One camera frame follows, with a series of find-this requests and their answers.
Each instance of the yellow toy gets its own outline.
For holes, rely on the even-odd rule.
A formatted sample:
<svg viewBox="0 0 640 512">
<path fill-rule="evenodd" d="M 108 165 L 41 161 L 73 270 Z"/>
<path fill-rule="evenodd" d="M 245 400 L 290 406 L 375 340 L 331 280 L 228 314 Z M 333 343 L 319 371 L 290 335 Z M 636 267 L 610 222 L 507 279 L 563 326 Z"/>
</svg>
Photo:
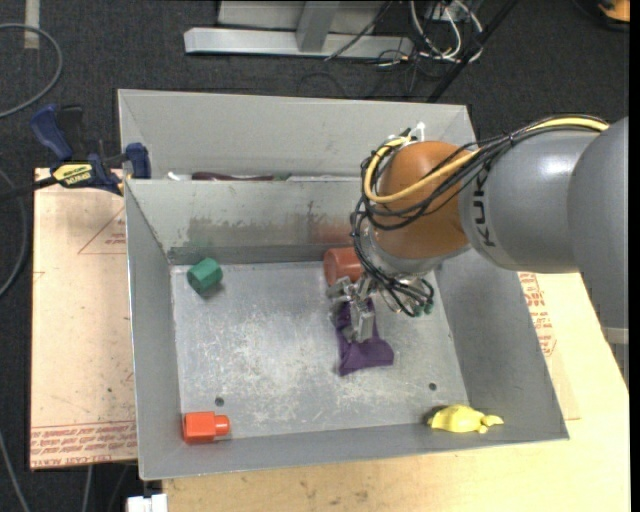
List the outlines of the yellow toy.
<svg viewBox="0 0 640 512">
<path fill-rule="evenodd" d="M 503 425 L 499 416 L 484 414 L 468 405 L 450 405 L 439 410 L 427 420 L 431 428 L 448 430 L 449 432 L 479 432 L 484 434 L 493 425 Z"/>
</svg>

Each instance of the clamp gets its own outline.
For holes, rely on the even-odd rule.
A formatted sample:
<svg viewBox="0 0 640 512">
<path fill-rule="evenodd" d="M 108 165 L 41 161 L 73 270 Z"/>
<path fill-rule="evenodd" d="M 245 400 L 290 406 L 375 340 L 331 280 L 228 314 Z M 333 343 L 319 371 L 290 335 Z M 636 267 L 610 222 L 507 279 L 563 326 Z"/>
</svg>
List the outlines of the clamp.
<svg viewBox="0 0 640 512">
<path fill-rule="evenodd" d="M 55 104 L 49 104 L 36 112 L 29 126 L 38 141 L 53 151 L 56 163 L 49 169 L 51 174 L 47 183 L 58 183 L 65 188 L 91 187 L 117 195 L 123 194 L 123 181 L 106 165 L 127 162 L 126 176 L 148 179 L 151 177 L 151 164 L 147 149 L 140 143 L 129 144 L 125 152 L 110 158 L 103 158 L 90 152 L 86 154 L 82 139 L 82 109 L 72 106 L 58 110 Z"/>
</svg>

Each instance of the yellow cable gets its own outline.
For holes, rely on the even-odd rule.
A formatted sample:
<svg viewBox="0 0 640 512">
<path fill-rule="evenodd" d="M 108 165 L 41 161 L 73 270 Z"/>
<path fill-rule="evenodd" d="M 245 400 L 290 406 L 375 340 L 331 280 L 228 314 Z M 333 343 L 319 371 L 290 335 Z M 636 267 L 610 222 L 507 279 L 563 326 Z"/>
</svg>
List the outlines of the yellow cable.
<svg viewBox="0 0 640 512">
<path fill-rule="evenodd" d="M 584 119 L 581 117 L 563 117 L 558 119 L 551 119 L 549 121 L 544 121 L 539 124 L 533 125 L 527 128 L 526 131 L 529 132 L 532 130 L 539 130 L 539 129 L 551 128 L 556 126 L 566 126 L 566 127 L 581 126 L 584 128 L 595 130 L 595 131 L 604 131 L 607 128 L 609 128 L 609 125 L 607 123 L 597 121 L 595 119 Z M 412 194 L 413 192 L 415 192 L 416 190 L 420 190 L 422 187 L 440 178 L 442 175 L 448 172 L 455 171 L 456 169 L 462 167 L 469 160 L 471 160 L 478 151 L 480 151 L 480 148 L 478 148 L 470 153 L 467 153 L 462 157 L 457 158 L 453 162 L 450 162 L 447 165 L 444 165 L 442 168 L 438 169 L 433 174 L 430 174 L 428 177 L 415 182 L 413 185 L 410 185 L 407 188 L 404 188 L 399 192 L 396 192 L 395 194 L 390 194 L 387 196 L 379 196 L 375 194 L 371 189 L 371 179 L 373 177 L 373 173 L 377 168 L 380 160 L 382 160 L 384 155 L 386 155 L 389 151 L 391 151 L 392 148 L 405 144 L 410 140 L 411 139 L 409 137 L 399 137 L 390 142 L 387 142 L 384 146 L 378 149 L 378 151 L 376 151 L 375 155 L 371 159 L 371 162 L 369 162 L 369 166 L 367 167 L 364 180 L 363 180 L 364 193 L 370 201 L 374 201 L 379 204 L 387 204 L 387 203 L 392 203 L 393 201 L 397 201 L 399 199 L 403 199 L 408 195 Z"/>
</svg>

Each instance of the green block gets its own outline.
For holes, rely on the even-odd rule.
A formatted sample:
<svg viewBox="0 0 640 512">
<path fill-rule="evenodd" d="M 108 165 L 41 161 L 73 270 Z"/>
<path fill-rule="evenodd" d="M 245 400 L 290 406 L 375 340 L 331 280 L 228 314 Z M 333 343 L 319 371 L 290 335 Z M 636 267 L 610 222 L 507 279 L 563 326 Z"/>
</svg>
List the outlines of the green block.
<svg viewBox="0 0 640 512">
<path fill-rule="evenodd" d="M 187 272 L 187 281 L 199 294 L 222 280 L 222 269 L 213 258 L 205 258 Z"/>
</svg>

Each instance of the purple object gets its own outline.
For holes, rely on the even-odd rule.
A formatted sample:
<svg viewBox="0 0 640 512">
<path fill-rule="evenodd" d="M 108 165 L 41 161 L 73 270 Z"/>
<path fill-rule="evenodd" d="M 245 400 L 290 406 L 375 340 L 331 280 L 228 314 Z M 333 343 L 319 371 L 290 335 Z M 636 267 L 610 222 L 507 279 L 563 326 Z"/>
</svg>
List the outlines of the purple object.
<svg viewBox="0 0 640 512">
<path fill-rule="evenodd" d="M 349 342 L 342 334 L 342 329 L 351 324 L 349 302 L 345 302 L 340 309 L 336 322 L 336 335 L 340 349 L 340 365 L 338 373 L 341 377 L 363 368 L 393 365 L 393 349 L 378 335 L 376 321 L 373 321 L 373 336 L 361 343 Z M 373 311 L 373 302 L 367 300 L 369 311 Z"/>
</svg>

